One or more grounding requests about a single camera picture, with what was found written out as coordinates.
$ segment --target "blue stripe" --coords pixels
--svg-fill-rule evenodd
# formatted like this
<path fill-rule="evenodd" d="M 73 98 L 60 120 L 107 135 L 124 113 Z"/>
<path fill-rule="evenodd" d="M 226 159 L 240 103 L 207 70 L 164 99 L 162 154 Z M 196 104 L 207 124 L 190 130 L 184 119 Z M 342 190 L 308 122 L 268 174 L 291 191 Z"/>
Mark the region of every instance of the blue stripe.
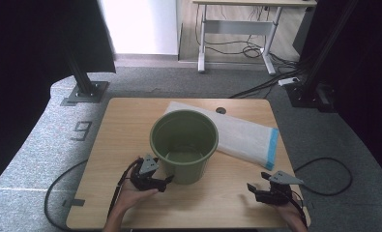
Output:
<path fill-rule="evenodd" d="M 278 145 L 278 135 L 279 135 L 279 130 L 272 129 L 271 135 L 270 135 L 270 141 L 269 141 L 268 159 L 265 166 L 266 169 L 270 171 L 272 171 L 273 167 L 275 166 L 276 147 Z"/>

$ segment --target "desk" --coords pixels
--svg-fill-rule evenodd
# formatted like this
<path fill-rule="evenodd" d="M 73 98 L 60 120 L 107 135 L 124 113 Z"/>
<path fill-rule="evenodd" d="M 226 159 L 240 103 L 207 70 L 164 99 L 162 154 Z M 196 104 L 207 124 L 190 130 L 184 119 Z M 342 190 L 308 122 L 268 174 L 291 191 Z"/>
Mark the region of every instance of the desk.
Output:
<path fill-rule="evenodd" d="M 82 207 L 72 206 L 67 218 L 71 229 L 103 228 L 122 173 L 138 156 L 153 154 L 149 133 L 170 102 L 213 111 L 223 107 L 227 115 L 277 127 L 272 108 L 265 100 L 112 99 L 75 196 L 85 203 Z M 294 175 L 281 136 L 275 172 L 277 170 Z M 284 227 L 274 209 L 256 202 L 254 194 L 247 189 L 247 183 L 259 189 L 269 189 L 269 183 L 260 177 L 261 171 L 268 172 L 256 164 L 215 152 L 201 180 L 188 186 L 169 184 L 166 192 L 160 192 L 130 209 L 123 220 L 123 227 Z M 165 177 L 161 168 L 155 177 Z M 292 188 L 300 192 L 297 186 Z"/>
<path fill-rule="evenodd" d="M 283 7 L 315 7 L 315 0 L 193 0 L 193 3 L 204 5 L 200 27 L 200 46 L 197 69 L 200 73 L 205 71 L 205 34 L 237 34 L 267 36 L 265 47 L 261 48 L 262 58 L 270 75 L 276 74 L 269 57 L 270 47 L 278 28 L 279 18 Z M 268 6 L 277 7 L 273 21 L 230 21 L 208 20 L 207 8 L 209 5 L 229 6 Z"/>

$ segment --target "carpeted floor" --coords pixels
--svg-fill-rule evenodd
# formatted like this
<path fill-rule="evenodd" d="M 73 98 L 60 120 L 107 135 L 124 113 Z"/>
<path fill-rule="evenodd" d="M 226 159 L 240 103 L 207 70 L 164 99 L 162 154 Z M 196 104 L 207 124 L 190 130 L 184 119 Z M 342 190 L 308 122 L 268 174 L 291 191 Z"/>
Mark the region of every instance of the carpeted floor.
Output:
<path fill-rule="evenodd" d="M 0 231 L 61 231 L 44 215 L 46 191 L 67 169 L 89 158 L 111 98 L 228 98 L 271 78 L 264 69 L 209 69 L 199 74 L 196 68 L 144 67 L 123 67 L 116 74 L 89 76 L 91 80 L 109 81 L 101 103 L 61 106 L 75 81 L 69 77 L 52 86 L 43 116 L 0 177 Z M 262 98 L 268 91 L 249 98 Z M 311 217 L 309 231 L 382 231 L 382 169 L 353 130 L 335 113 L 291 107 L 278 85 L 267 99 L 293 168 L 329 157 L 342 161 L 354 178 L 352 186 L 337 196 L 302 189 Z M 78 122 L 92 123 L 85 138 L 81 131 L 74 131 Z M 46 202 L 50 217 L 61 226 L 65 226 L 83 167 L 64 176 Z M 339 190 L 349 180 L 346 170 L 329 160 L 313 163 L 296 175 L 322 192 Z"/>

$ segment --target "white cloth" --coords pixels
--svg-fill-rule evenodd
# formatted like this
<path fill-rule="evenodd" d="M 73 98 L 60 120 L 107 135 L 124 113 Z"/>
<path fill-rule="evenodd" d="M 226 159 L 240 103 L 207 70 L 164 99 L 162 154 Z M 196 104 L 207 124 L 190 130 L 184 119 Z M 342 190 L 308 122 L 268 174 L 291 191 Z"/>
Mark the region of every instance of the white cloth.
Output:
<path fill-rule="evenodd" d="M 275 165 L 279 130 L 210 110 L 172 101 L 165 113 L 180 109 L 209 117 L 219 133 L 218 150 L 235 158 L 260 164 L 272 170 Z"/>

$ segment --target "human hand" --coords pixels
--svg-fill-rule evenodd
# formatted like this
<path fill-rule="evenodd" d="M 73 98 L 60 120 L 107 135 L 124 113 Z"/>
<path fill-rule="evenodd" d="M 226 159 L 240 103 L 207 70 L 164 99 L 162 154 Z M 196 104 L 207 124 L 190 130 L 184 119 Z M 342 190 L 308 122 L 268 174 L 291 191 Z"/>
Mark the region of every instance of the human hand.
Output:
<path fill-rule="evenodd" d="M 128 172 L 128 177 L 131 177 L 131 172 L 131 170 Z M 127 212 L 127 210 L 136 205 L 139 201 L 142 201 L 156 194 L 157 192 L 158 190 L 156 188 L 139 191 L 130 180 L 125 180 L 122 183 L 118 199 L 116 200 L 115 205 L 109 214 L 109 217 L 103 228 L 103 232 L 119 231 L 121 228 L 122 218 L 124 217 L 124 214 Z"/>
<path fill-rule="evenodd" d="M 288 202 L 284 205 L 271 205 L 278 214 L 283 218 L 283 220 L 287 223 L 289 228 L 293 232 L 305 232 L 308 231 L 307 227 L 303 224 L 302 217 L 296 207 Z"/>
<path fill-rule="evenodd" d="M 132 171 L 128 172 L 128 177 L 131 177 Z M 129 208 L 136 205 L 136 203 L 158 193 L 155 189 L 149 189 L 140 191 L 138 190 L 130 180 L 125 180 L 121 186 L 118 199 L 114 205 L 117 211 L 125 213 Z"/>

